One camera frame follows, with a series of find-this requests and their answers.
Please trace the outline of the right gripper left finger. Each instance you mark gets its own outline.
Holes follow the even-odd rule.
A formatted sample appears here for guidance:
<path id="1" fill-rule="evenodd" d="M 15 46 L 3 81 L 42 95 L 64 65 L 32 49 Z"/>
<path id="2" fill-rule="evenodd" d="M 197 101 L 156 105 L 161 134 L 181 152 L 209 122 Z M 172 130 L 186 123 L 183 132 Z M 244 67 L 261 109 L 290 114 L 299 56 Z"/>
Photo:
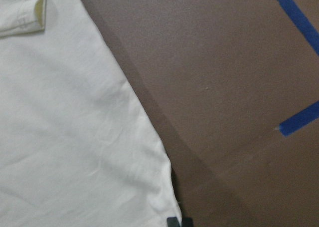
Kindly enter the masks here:
<path id="1" fill-rule="evenodd" d="M 180 227 L 177 217 L 169 217 L 166 219 L 167 227 Z"/>

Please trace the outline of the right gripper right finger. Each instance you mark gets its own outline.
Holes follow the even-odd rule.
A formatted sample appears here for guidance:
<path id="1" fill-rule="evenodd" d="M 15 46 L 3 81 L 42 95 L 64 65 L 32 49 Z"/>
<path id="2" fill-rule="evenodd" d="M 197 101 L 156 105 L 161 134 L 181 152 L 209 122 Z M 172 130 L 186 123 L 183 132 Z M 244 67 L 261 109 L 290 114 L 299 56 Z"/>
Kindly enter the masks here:
<path id="1" fill-rule="evenodd" d="M 193 219 L 189 217 L 182 218 L 181 227 L 193 227 Z"/>

